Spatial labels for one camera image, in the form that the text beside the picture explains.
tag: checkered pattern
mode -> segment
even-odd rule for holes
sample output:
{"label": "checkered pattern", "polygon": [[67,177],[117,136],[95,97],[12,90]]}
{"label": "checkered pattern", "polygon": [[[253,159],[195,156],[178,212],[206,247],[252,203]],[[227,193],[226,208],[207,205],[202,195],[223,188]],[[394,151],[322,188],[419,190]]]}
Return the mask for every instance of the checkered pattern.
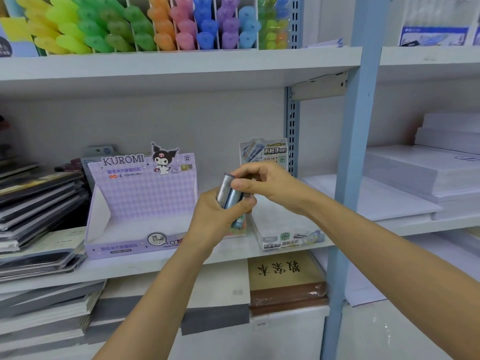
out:
{"label": "checkered pattern", "polygon": [[[144,160],[141,163],[107,166],[103,162],[88,164],[95,184],[105,196],[112,219],[127,221],[191,213],[197,202],[193,153],[178,154],[170,164],[172,169],[165,175],[154,171],[156,165],[151,157]],[[192,169],[182,171],[180,166],[183,164],[191,164]],[[140,168],[141,171],[116,173],[117,178],[111,178],[108,173],[109,170],[125,168]],[[125,176],[135,173],[141,175]]]}

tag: cartoon character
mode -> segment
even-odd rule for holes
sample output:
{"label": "cartoon character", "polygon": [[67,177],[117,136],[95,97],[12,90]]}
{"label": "cartoon character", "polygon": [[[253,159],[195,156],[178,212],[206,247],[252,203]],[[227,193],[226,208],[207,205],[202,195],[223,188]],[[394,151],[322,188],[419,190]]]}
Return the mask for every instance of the cartoon character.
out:
{"label": "cartoon character", "polygon": [[169,173],[171,167],[169,164],[172,162],[173,158],[177,155],[179,149],[175,150],[162,150],[159,146],[152,143],[153,146],[153,162],[155,163],[155,172],[160,172],[161,175]]}

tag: blue metal post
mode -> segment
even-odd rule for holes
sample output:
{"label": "blue metal post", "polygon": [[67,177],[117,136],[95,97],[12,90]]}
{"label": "blue metal post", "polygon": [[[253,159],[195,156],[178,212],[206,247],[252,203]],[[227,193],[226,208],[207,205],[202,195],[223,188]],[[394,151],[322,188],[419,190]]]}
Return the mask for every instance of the blue metal post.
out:
{"label": "blue metal post", "polygon": [[[360,67],[348,72],[348,88],[335,199],[357,210],[378,65],[390,0],[356,0],[352,47],[363,47]],[[321,360],[336,360],[349,260],[337,248],[328,252],[330,315],[325,320]]]}
{"label": "blue metal post", "polygon": [[[289,47],[302,47],[303,39],[303,0],[291,0]],[[292,101],[291,87],[285,87],[284,135],[288,142],[288,172],[298,175],[299,135],[300,135],[300,101]]]}

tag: person's left hand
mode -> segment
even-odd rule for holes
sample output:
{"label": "person's left hand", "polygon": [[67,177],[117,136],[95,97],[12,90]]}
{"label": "person's left hand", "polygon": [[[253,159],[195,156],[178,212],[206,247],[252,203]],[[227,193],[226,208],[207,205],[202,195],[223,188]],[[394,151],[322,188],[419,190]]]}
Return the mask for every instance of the person's left hand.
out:
{"label": "person's left hand", "polygon": [[190,227],[181,244],[195,247],[207,257],[228,233],[233,221],[251,211],[257,204],[255,197],[249,196],[228,209],[221,208],[216,200],[218,190],[217,187],[200,194]]}

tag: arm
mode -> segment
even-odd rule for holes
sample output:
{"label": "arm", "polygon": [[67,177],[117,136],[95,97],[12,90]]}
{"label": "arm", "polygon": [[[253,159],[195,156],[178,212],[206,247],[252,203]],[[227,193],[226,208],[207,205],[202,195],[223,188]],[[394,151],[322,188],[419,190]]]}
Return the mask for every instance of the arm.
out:
{"label": "arm", "polygon": [[234,189],[261,194],[315,222],[406,318],[452,358],[478,359],[479,282],[303,184],[275,163],[245,164],[232,174],[257,179],[235,179]]}
{"label": "arm", "polygon": [[94,360],[166,360],[192,294],[195,279],[231,223],[256,204],[243,199],[224,210],[216,189],[202,193],[183,242],[140,302],[95,355]]}

